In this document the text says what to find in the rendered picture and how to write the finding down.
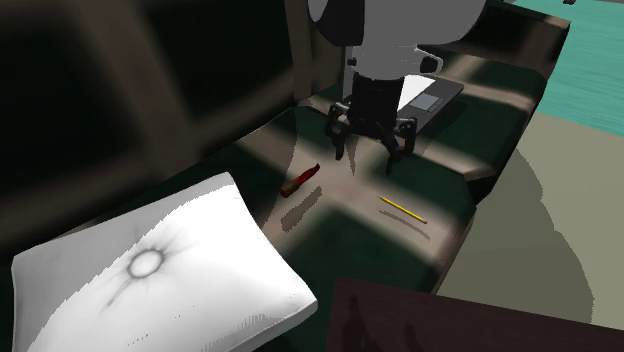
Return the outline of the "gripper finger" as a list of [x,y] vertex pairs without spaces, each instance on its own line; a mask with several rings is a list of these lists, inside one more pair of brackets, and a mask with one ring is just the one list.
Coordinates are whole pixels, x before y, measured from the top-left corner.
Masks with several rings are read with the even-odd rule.
[[414,117],[398,118],[392,130],[381,128],[381,142],[389,153],[388,163],[399,162],[413,154],[418,120]]
[[328,111],[328,120],[324,127],[325,134],[331,139],[335,147],[335,159],[341,160],[345,151],[346,138],[351,134],[348,111],[349,102],[336,102]]

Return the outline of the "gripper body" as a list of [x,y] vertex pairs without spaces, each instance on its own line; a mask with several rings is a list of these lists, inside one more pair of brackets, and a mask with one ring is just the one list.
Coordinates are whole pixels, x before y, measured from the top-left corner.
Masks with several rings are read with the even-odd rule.
[[404,78],[381,80],[356,73],[347,113],[351,131],[373,138],[390,136],[396,125],[403,85]]

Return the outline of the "dark grey laptop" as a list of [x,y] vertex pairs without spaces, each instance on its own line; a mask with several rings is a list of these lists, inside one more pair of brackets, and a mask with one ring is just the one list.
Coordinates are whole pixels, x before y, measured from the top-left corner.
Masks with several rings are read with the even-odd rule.
[[443,78],[406,76],[397,108],[395,134],[403,136],[400,126],[410,120],[415,121],[419,133],[463,89],[463,84]]

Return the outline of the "red tapered stick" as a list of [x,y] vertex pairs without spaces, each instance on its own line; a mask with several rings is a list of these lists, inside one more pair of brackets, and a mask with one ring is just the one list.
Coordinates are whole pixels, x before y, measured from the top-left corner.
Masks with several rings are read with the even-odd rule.
[[314,167],[307,169],[305,172],[303,172],[302,174],[300,174],[299,176],[297,176],[296,178],[294,178],[287,184],[283,185],[279,191],[280,195],[283,198],[288,198],[295,191],[297,191],[301,185],[303,185],[311,177],[313,177],[319,171],[319,169],[320,169],[319,164],[316,164]]

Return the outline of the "yellow pencil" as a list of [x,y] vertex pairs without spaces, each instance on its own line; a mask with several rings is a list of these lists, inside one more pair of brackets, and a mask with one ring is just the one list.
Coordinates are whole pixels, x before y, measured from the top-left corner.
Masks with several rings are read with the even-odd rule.
[[395,211],[398,211],[399,213],[406,215],[416,221],[418,221],[421,224],[428,224],[428,221],[423,218],[422,216],[417,215],[416,213],[412,212],[411,210],[405,208],[404,206],[386,198],[383,196],[378,196],[378,199],[383,202],[388,208],[392,208]]

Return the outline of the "dark green brown sofa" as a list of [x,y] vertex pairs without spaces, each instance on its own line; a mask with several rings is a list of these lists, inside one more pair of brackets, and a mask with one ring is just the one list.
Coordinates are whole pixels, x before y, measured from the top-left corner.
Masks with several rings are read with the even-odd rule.
[[462,39],[422,45],[443,59],[431,76],[464,89],[389,166],[365,137],[335,159],[324,127],[352,75],[304,0],[0,0],[0,352],[18,254],[221,173],[318,302],[262,352],[325,352],[339,277],[435,291],[569,27],[487,0]]

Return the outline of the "teal rug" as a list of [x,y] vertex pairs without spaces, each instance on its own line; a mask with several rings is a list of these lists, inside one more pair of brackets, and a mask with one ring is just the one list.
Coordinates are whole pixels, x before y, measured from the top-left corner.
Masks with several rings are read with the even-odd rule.
[[515,0],[571,22],[537,110],[624,136],[624,0]]

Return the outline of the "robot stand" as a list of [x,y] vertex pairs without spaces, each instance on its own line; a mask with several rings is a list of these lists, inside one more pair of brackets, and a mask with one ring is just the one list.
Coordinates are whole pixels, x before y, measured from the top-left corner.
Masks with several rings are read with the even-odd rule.
[[339,277],[326,352],[624,352],[624,331]]

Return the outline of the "white pillow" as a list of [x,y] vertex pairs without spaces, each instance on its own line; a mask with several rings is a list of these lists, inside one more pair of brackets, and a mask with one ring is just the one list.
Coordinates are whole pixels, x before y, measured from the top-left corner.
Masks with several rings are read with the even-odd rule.
[[253,352],[318,302],[228,173],[18,254],[11,352]]

